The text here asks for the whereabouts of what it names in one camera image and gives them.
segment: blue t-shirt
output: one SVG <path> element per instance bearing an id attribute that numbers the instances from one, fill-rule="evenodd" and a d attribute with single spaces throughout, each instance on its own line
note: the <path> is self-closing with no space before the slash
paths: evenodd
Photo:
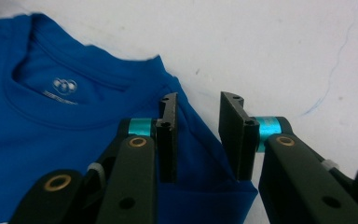
<path id="1" fill-rule="evenodd" d="M 221 144 L 159 57 L 120 60 L 41 14 L 0 20 L 0 222 L 42 175 L 85 174 L 121 119 L 158 118 L 170 92 L 178 92 L 178 181 L 158 183 L 158 223 L 242 223 L 257 191 L 234 180 Z"/>

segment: printed logo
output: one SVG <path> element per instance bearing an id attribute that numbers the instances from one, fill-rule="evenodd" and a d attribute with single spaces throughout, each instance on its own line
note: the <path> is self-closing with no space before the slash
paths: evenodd
<path id="1" fill-rule="evenodd" d="M 54 89 L 61 95 L 69 95 L 77 89 L 77 84 L 72 79 L 55 78 L 53 81 Z"/>
<path id="2" fill-rule="evenodd" d="M 62 99 L 60 96 L 58 95 L 55 95 L 49 91 L 44 91 L 43 92 L 44 95 L 46 95 L 47 97 L 53 99 L 53 100 L 56 100 L 60 103 L 64 103 L 64 104 L 68 104 L 68 105 L 77 105 L 76 102 L 72 102 L 72 101 L 68 101 L 68 100 L 65 100 L 65 99 Z"/>

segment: neckline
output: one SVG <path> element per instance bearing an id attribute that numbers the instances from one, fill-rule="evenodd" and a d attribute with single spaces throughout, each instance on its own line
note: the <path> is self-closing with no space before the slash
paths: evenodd
<path id="1" fill-rule="evenodd" d="M 117 122 L 150 104 L 170 77 L 159 56 L 145 61 L 120 60 L 102 49 L 80 44 L 43 14 L 12 19 L 10 32 L 4 74 L 6 99 L 27 119 L 44 125 L 89 129 Z M 29 41 L 37 41 L 51 58 L 79 75 L 105 86 L 122 88 L 122 92 L 95 104 L 67 105 L 22 86 L 14 80 L 13 71 L 26 56 Z"/>

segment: metal screw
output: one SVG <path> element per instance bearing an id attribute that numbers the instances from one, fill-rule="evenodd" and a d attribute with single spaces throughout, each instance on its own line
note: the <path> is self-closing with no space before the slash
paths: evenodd
<path id="1" fill-rule="evenodd" d="M 45 184 L 45 190 L 54 192 L 66 188 L 71 183 L 72 177 L 69 175 L 55 175 Z"/>
<path id="2" fill-rule="evenodd" d="M 131 147 L 142 147 L 144 145 L 146 145 L 146 139 L 141 138 L 141 137 L 136 137 L 136 138 L 132 138 L 130 140 L 130 146 Z"/>
<path id="3" fill-rule="evenodd" d="M 280 137 L 277 137 L 277 141 L 280 144 L 287 146 L 287 147 L 292 147 L 295 145 L 295 141 L 293 141 L 293 139 L 291 139 L 289 137 L 280 136 Z"/>

